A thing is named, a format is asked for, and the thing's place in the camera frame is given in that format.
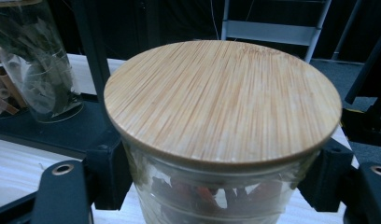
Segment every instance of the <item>black stand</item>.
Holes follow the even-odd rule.
[[[29,111],[0,119],[0,139],[83,159],[106,126],[97,101],[85,98],[78,114],[60,122],[36,122]]]
[[[343,109],[341,123],[349,141],[381,147],[381,98],[366,112]]]

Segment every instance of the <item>bamboo lid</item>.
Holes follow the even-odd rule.
[[[342,109],[337,90],[310,64],[231,41],[134,56],[106,83],[105,104],[131,145],[217,170],[298,160],[328,141]]]

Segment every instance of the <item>clear glass jar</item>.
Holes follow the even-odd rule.
[[[164,224],[276,223],[317,155],[248,173],[220,173],[125,148],[146,222]]]
[[[0,1],[0,61],[40,122],[68,119],[83,107],[49,5]]]

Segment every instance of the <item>metal grommet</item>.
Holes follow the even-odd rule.
[[[54,175],[65,175],[70,173],[74,169],[73,164],[63,164],[54,168],[51,173]]]
[[[377,175],[381,175],[381,166],[378,166],[378,165],[371,166],[371,170]]]

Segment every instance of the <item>wood grain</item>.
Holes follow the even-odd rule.
[[[342,108],[337,90],[310,64],[231,41],[143,52],[111,76],[105,103],[120,133],[142,150],[189,166],[233,168],[318,149]]]

